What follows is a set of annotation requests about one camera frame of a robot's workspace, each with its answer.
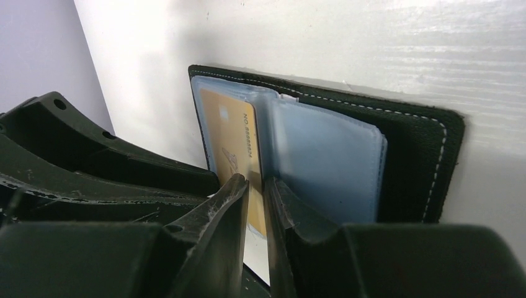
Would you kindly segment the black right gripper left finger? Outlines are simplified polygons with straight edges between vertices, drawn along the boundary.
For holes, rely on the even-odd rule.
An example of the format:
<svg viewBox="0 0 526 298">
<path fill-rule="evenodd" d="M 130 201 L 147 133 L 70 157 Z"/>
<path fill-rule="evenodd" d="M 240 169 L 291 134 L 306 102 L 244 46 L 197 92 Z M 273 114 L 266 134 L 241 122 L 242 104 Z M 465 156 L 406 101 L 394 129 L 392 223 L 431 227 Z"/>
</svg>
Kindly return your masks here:
<svg viewBox="0 0 526 298">
<path fill-rule="evenodd" d="M 173 222 L 188 246 L 168 297 L 239 297 L 249 181 L 234 174 L 212 197 Z"/>
</svg>

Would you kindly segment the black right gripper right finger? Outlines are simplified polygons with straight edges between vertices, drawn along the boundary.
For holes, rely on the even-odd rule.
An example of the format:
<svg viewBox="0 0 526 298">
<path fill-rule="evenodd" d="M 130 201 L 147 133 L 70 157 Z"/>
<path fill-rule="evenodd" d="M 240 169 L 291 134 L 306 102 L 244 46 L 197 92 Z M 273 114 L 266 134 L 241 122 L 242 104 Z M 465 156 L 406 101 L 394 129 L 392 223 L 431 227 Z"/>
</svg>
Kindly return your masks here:
<svg viewBox="0 0 526 298">
<path fill-rule="evenodd" d="M 490 228 L 338 225 L 277 178 L 264 208 L 272 297 L 525 296 L 525 271 Z"/>
</svg>

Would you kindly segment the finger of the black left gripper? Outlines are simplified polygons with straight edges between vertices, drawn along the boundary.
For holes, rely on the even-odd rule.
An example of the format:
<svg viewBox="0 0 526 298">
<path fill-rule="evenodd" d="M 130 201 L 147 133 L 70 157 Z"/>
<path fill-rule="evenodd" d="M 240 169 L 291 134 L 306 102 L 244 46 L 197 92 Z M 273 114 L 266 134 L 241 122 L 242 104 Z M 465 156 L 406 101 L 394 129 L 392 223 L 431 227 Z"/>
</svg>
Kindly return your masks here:
<svg viewBox="0 0 526 298">
<path fill-rule="evenodd" d="M 219 190 L 213 172 L 95 124 L 60 93 L 1 114 L 1 218 L 173 222 Z"/>
</svg>

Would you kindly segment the black leather card holder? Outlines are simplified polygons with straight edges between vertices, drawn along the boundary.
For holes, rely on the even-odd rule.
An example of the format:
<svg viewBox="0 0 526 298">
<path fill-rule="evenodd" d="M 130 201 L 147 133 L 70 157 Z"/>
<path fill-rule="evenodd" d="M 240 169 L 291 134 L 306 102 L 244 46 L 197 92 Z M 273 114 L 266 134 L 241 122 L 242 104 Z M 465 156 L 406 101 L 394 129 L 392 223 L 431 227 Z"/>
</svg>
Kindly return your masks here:
<svg viewBox="0 0 526 298">
<path fill-rule="evenodd" d="M 301 103 L 375 125 L 388 141 L 380 221 L 440 220 L 465 133 L 465 121 L 458 112 L 251 71 L 191 65 L 188 74 L 267 87 Z"/>
</svg>

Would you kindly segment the gold card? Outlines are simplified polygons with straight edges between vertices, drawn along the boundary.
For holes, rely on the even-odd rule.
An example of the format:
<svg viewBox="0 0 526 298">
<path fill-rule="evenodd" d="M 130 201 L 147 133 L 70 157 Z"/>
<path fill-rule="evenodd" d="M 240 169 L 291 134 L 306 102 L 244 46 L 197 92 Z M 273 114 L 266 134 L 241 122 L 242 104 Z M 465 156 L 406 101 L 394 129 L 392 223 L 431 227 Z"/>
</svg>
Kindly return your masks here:
<svg viewBox="0 0 526 298">
<path fill-rule="evenodd" d="M 199 96 L 213 169 L 221 183 L 234 174 L 241 174 L 249 181 L 247 222 L 265 238 L 267 231 L 254 108 L 244 99 L 216 90 L 201 88 Z"/>
</svg>

